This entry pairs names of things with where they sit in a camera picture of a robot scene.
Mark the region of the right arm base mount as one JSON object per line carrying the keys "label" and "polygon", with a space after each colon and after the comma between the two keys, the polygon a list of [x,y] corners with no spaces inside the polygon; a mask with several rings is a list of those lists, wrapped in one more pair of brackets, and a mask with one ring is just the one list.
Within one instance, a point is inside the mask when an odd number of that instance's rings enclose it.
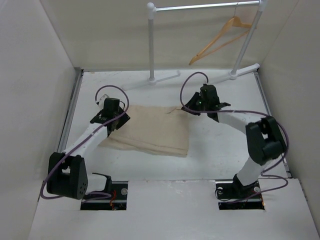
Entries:
{"label": "right arm base mount", "polygon": [[240,191],[236,190],[232,180],[215,182],[215,197],[219,210],[265,210],[261,188],[258,181]]}

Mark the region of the beige trousers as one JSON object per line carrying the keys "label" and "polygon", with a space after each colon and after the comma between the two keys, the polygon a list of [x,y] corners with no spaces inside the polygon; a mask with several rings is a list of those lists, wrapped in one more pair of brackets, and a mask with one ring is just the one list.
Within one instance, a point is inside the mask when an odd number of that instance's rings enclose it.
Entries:
{"label": "beige trousers", "polygon": [[102,141],[101,147],[163,156],[188,155],[187,112],[177,106],[131,105],[127,114],[130,120]]}

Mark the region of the wooden clothes hanger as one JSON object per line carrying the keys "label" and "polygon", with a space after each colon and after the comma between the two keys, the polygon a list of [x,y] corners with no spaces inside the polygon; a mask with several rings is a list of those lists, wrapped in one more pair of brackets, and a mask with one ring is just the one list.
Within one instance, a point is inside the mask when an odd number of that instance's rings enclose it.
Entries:
{"label": "wooden clothes hanger", "polygon": [[233,15],[224,18],[225,22],[219,19],[217,26],[206,27],[205,33],[197,38],[197,52],[190,58],[188,63],[190,66],[249,34],[253,24],[237,15],[239,6],[238,2],[234,6]]}

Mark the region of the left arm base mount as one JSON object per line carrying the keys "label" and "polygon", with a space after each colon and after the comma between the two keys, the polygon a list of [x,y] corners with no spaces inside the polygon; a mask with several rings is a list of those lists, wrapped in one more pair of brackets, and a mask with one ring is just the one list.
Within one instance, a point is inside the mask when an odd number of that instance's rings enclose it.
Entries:
{"label": "left arm base mount", "polygon": [[127,181],[113,181],[106,190],[88,194],[80,204],[81,211],[125,211],[128,199]]}

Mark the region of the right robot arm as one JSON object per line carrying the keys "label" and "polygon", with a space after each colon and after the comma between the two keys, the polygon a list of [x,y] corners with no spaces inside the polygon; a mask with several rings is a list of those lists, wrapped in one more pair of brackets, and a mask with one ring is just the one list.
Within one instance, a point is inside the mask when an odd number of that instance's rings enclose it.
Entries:
{"label": "right robot arm", "polygon": [[246,137],[248,159],[232,180],[232,192],[238,198],[245,197],[270,161],[287,150],[287,144],[277,120],[265,113],[231,109],[231,104],[221,102],[217,89],[204,84],[186,103],[182,110],[192,115],[207,116],[217,123],[228,125]]}

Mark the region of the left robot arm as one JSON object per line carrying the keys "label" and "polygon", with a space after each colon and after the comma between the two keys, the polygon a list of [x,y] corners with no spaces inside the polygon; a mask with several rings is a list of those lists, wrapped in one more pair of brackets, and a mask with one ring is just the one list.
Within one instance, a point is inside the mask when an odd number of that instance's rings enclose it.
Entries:
{"label": "left robot arm", "polygon": [[90,120],[87,129],[74,144],[62,152],[53,152],[48,162],[40,196],[43,199],[67,197],[81,200],[88,194],[100,199],[112,195],[112,186],[107,183],[110,176],[101,173],[87,174],[85,158],[110,134],[130,120],[117,98],[107,97],[99,101],[102,109]]}

